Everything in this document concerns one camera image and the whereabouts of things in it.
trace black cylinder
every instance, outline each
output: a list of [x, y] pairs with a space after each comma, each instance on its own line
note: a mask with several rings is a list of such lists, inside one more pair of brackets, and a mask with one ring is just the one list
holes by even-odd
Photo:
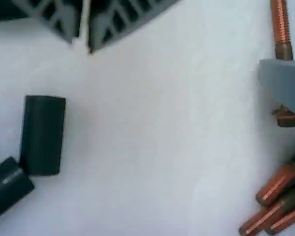
[[28, 175], [59, 174], [64, 113], [64, 98], [26, 96], [20, 164]]
[[18, 163], [9, 157], [0, 164], [0, 215], [34, 189]]

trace white paper background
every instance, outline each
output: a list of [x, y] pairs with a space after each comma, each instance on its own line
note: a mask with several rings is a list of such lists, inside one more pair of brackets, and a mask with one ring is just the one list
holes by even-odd
[[256, 78], [269, 1], [182, 0], [93, 56], [85, 40], [0, 23], [0, 162], [19, 155], [25, 94], [67, 97], [61, 174], [33, 178], [0, 236], [237, 235], [295, 152]]

